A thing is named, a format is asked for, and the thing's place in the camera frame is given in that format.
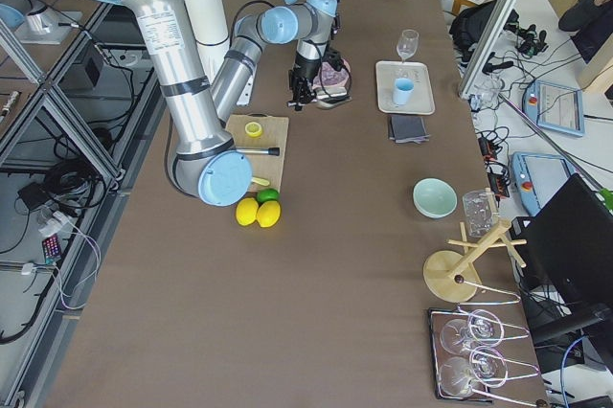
black monitor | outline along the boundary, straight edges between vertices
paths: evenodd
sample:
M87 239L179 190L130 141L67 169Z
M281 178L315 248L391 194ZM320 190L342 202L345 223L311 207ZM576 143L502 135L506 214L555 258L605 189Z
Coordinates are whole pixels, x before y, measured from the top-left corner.
M530 258L571 310L534 329L534 343L583 329L613 371L613 214L574 174L533 218L524 237Z

bowl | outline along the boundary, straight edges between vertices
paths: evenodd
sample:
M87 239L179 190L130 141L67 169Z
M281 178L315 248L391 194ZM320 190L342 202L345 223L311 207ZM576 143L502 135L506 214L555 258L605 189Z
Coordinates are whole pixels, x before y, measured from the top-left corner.
M458 196L438 178L424 178L413 189L413 203L422 215L442 218L456 210Z

person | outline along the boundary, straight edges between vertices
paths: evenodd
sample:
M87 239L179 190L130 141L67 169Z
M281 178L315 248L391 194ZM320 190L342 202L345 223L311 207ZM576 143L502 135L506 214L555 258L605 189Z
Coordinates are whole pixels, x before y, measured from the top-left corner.
M613 0L579 0L559 19L557 27L577 32L573 42L586 63L613 33ZM613 101L613 85L604 93Z

black sleeve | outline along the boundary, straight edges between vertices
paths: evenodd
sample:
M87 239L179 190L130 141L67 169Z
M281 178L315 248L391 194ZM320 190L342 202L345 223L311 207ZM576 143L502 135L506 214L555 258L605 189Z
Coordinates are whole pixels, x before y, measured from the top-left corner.
M581 0L562 15L557 26L563 32L576 32L601 14L602 7L596 6L594 0Z

white tray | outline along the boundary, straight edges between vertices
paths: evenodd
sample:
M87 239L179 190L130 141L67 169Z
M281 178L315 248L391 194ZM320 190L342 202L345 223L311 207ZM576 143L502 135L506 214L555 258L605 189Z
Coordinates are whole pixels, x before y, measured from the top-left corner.
M392 101L394 92L394 79L397 72L402 70L407 78L415 84L413 94L408 103L398 106ZM376 100L379 109L384 113L397 114L421 114L434 113L434 97L430 86L428 67L423 63L400 61L378 61L375 65L376 72Z

